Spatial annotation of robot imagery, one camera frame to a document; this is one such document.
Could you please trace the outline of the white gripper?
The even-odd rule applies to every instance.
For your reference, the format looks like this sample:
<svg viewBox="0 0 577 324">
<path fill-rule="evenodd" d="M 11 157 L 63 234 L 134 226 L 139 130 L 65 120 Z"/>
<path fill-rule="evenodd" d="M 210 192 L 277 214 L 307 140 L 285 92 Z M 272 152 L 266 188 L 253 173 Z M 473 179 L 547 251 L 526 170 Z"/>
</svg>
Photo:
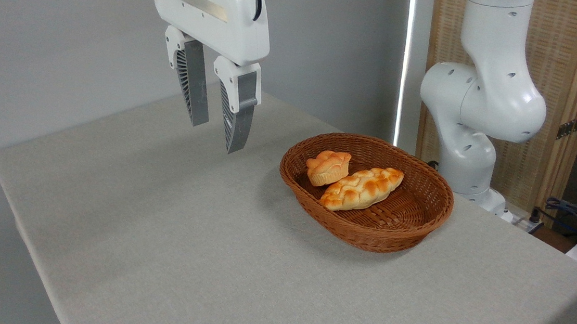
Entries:
<svg viewBox="0 0 577 324">
<path fill-rule="evenodd" d="M 213 65 L 229 154 L 245 147 L 253 110 L 262 103 L 257 62 L 269 54 L 270 41 L 266 3 L 260 1 L 261 6 L 257 0 L 154 0 L 160 17 L 170 24 L 164 33 L 169 62 L 193 126 L 209 121 L 203 45 L 221 54 Z"/>
</svg>

